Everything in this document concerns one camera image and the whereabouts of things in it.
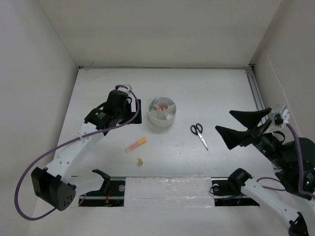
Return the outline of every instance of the clear plastic tape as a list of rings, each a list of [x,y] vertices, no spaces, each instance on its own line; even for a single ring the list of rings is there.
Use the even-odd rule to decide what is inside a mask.
[[[125,207],[214,207],[210,177],[126,178]]]

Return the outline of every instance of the cable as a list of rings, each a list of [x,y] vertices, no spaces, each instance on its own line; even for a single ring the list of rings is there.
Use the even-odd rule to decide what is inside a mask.
[[[285,141],[285,135],[284,135],[284,133],[283,133],[283,132],[281,132],[281,131],[275,131],[274,133],[279,134],[279,135],[281,135],[281,136],[283,137],[283,140],[282,140],[282,141],[280,141],[280,144],[283,144],[283,143],[284,143],[284,141]]]
[[[231,199],[234,199],[234,198],[238,198],[238,197],[243,197],[243,193],[241,193],[241,194],[238,194],[238,195],[235,195],[235,196],[232,196],[232,197],[228,197],[228,198],[222,198],[222,199],[224,199],[224,200],[231,200]]]
[[[303,190],[303,182],[304,182],[304,167],[303,167],[303,158],[302,158],[302,151],[301,151],[301,145],[300,145],[300,140],[299,137],[297,136],[295,130],[293,129],[292,125],[289,123],[286,124],[286,126],[289,128],[291,131],[294,141],[295,141],[295,146],[296,146],[296,152],[297,152],[297,160],[299,164],[299,184],[298,184],[298,189],[301,194],[311,196],[312,198],[315,199],[315,195],[309,192],[306,192]]]
[[[271,180],[274,180],[278,183],[281,183],[280,180],[276,179],[276,178],[270,178],[270,177],[262,177],[262,178],[259,178],[257,179],[257,182],[263,180],[263,179],[271,179]],[[263,188],[267,188],[267,189],[271,189],[271,190],[275,190],[275,191],[285,191],[285,189],[278,189],[278,188],[272,188],[272,187],[267,187],[267,186],[262,186]]]
[[[109,196],[112,194],[113,189],[114,189],[113,187],[111,187],[111,188],[109,189],[109,193],[108,193],[108,195],[107,195],[107,197],[106,197],[106,199],[105,199],[105,204],[108,203],[108,198],[109,198]]]
[[[140,110],[140,106],[139,106],[139,101],[136,97],[136,95],[134,94],[134,92],[132,90],[129,90],[128,87],[124,86],[124,85],[117,85],[116,87],[123,87],[125,89],[127,89],[128,91],[130,91],[130,93],[132,94],[132,96],[134,97],[135,101],[136,101],[136,104],[137,104],[137,110],[136,110],[136,113],[134,114],[134,116],[128,120],[127,122],[121,124],[121,125],[118,125],[118,126],[115,126],[115,127],[111,127],[111,128],[107,128],[107,129],[102,129],[102,130],[98,130],[98,131],[95,131],[95,132],[92,132],[92,133],[89,133],[89,134],[85,134],[85,135],[82,135],[82,138],[86,138],[86,137],[89,137],[89,136],[92,136],[94,134],[99,134],[99,133],[103,133],[103,132],[108,132],[110,130],[113,130],[113,129],[118,129],[118,128],[121,128],[129,123],[131,123],[138,115],[139,113],[139,110]],[[71,143],[74,143],[76,141],[80,140],[80,137],[77,137],[77,138],[74,138],[72,140],[69,140],[68,142],[65,142],[63,144],[60,144],[59,146],[49,150],[48,152],[42,154],[40,157],[36,158],[26,169],[25,171],[22,173],[17,185],[16,185],[16,188],[15,188],[15,193],[14,193],[14,206],[15,206],[15,209],[17,210],[17,212],[20,214],[20,216],[22,216],[24,219],[26,220],[30,220],[30,221],[35,221],[35,220],[40,220],[42,218],[44,218],[45,216],[49,215],[50,213],[52,213],[54,210],[56,210],[55,208],[50,210],[49,212],[39,216],[39,217],[29,217],[27,215],[25,215],[21,208],[20,208],[20,205],[19,205],[19,201],[18,201],[18,197],[19,197],[19,191],[20,191],[20,187],[21,187],[21,184],[26,176],[26,174],[30,171],[30,169],[38,162],[40,161],[41,159],[43,159],[45,156],[51,154],[51,153],[54,153],[56,150],[60,149],[60,148],[63,148],[64,146],[67,146]]]
[[[127,99],[129,99],[129,103],[131,103],[132,102],[132,97],[127,97]]]
[[[84,194],[84,196],[83,196],[83,198],[82,198],[82,200],[79,202],[79,204],[78,205],[81,205],[83,202],[84,202],[84,200],[85,200],[85,198],[87,197],[87,194]]]

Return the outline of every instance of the orange chalk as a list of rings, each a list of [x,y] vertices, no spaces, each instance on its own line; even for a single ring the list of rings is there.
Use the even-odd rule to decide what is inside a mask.
[[[130,146],[125,148],[125,152],[131,152],[132,150],[136,149],[137,147],[145,144],[147,141],[147,139],[145,137],[143,137],[142,139],[139,139],[137,142],[131,144]]]

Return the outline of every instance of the white floor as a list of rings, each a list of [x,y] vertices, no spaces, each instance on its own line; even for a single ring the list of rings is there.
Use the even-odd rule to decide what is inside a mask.
[[[255,111],[252,91],[240,69],[81,69],[64,121],[60,144],[73,138],[91,109],[106,101],[117,84],[131,84],[142,100],[141,125],[128,125],[109,134],[82,162],[78,174],[98,168],[124,177],[226,177],[243,168],[255,177],[272,176],[271,164],[254,147],[229,151],[215,125],[245,130],[230,110]],[[148,105],[155,96],[177,105],[175,122],[153,126]],[[206,151],[192,124],[203,125]],[[125,153],[134,141],[147,143]],[[137,165],[138,158],[144,164]],[[37,201],[34,215],[50,209]],[[55,235],[287,235],[258,207],[71,207],[32,222],[29,236]]]

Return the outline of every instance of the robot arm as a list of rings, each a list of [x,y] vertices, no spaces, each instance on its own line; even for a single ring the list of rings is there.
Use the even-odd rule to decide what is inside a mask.
[[[271,118],[260,124],[261,118],[271,113]],[[272,196],[272,193],[252,180],[251,175],[242,169],[237,169],[227,180],[226,185],[233,195],[240,193],[253,198],[260,205],[272,212],[289,230],[290,236],[315,236],[315,199],[309,193],[315,190],[315,144],[306,138],[299,138],[303,167],[303,190],[299,191],[299,164],[295,141],[280,142],[271,132],[281,130],[289,118],[285,106],[276,110],[271,108],[258,112],[230,111],[247,131],[240,132],[221,126],[216,130],[222,136],[229,149],[236,146],[246,147],[253,144],[271,163],[276,166],[276,176],[296,201],[299,211],[285,205]]]
[[[107,134],[91,133],[115,127],[134,116],[131,101],[128,89],[116,88],[111,91],[107,101],[93,109],[84,119],[77,133],[80,139],[66,146],[45,168],[36,167],[33,170],[31,179],[35,194],[62,211],[73,202],[76,193],[84,194],[99,190],[105,181],[109,181],[110,176],[100,170],[93,170],[95,173],[93,178],[74,178],[72,174],[93,146]],[[136,109],[139,109],[139,113],[133,123],[142,122],[141,101],[138,100],[137,104],[139,105]]]

